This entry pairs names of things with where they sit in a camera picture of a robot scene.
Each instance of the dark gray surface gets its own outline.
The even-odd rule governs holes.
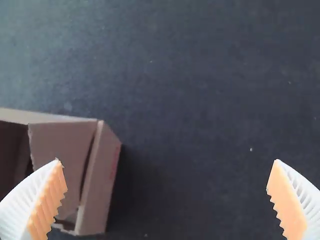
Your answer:
[[[126,148],[109,240],[280,240],[265,193],[273,159],[320,186],[318,11],[315,0],[0,0],[0,105],[111,125]]]

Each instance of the cardboard edge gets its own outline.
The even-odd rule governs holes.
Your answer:
[[[99,120],[85,175],[75,228],[70,234],[89,236],[105,233],[121,146],[122,143],[111,128],[103,120]],[[93,194],[97,191],[98,180],[105,181],[105,184],[100,185],[102,186],[101,192],[105,193],[101,197],[103,200],[100,201],[96,201],[97,195]]]

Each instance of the open cardboard box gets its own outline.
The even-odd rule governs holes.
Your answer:
[[[59,158],[68,192],[52,226],[77,236],[104,233],[120,150],[103,120],[0,108],[0,200]]]

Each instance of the dark blue felt surface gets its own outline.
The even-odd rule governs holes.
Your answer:
[[[280,240],[273,160],[320,186],[319,5],[0,0],[0,105],[110,124],[109,240]]]

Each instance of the box flap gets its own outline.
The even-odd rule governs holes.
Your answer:
[[[55,115],[0,107],[0,121],[27,125],[53,122],[95,122],[97,120],[92,118]]]
[[[105,232],[120,149],[117,136],[104,121],[99,121],[84,179],[76,235]]]
[[[80,204],[84,167],[96,128],[97,121],[90,120],[28,125],[33,169],[37,170],[55,158],[59,158],[65,167],[68,192],[59,208],[59,219],[67,218]]]

